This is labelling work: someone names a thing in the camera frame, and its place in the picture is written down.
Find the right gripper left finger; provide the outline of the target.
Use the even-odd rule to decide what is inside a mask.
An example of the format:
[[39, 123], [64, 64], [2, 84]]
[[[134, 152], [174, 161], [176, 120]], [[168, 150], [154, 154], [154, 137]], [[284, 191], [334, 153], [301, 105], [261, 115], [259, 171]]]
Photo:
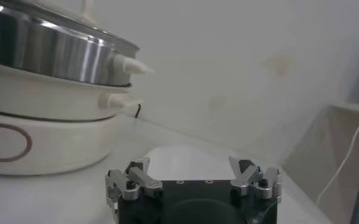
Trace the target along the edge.
[[150, 158], [144, 157], [129, 163], [124, 171], [109, 170], [105, 176], [106, 202], [114, 208], [120, 199], [136, 201], [141, 195], [160, 199], [163, 182], [148, 175]]

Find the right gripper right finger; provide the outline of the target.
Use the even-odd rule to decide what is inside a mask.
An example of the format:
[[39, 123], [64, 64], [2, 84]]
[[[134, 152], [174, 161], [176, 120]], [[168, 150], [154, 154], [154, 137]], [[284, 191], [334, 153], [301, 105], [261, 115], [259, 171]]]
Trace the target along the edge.
[[235, 178], [230, 185], [241, 197], [248, 195], [258, 200], [282, 201], [282, 174], [276, 167], [262, 171], [249, 159], [229, 156], [229, 163]]

